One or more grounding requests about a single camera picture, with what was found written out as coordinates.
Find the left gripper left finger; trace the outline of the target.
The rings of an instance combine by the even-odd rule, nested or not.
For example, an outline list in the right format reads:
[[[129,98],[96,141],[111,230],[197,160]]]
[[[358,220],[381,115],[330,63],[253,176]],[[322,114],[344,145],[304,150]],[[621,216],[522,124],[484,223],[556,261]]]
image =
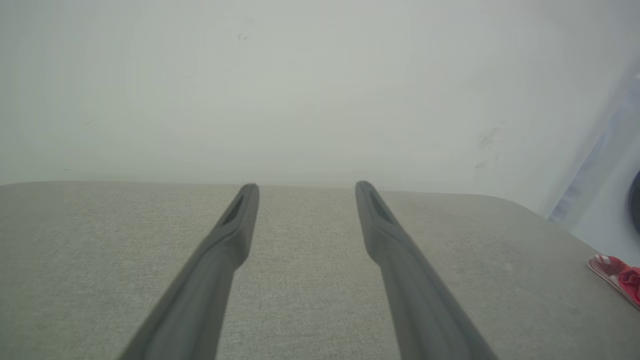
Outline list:
[[[213,360],[233,277],[249,257],[259,187],[245,184],[122,352],[122,360]]]

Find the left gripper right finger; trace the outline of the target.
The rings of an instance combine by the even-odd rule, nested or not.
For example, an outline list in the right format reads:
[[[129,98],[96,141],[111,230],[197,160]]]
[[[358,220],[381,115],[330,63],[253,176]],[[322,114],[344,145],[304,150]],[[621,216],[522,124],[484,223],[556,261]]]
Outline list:
[[[496,353],[377,189],[355,185],[365,248],[381,270],[403,360],[495,360]]]

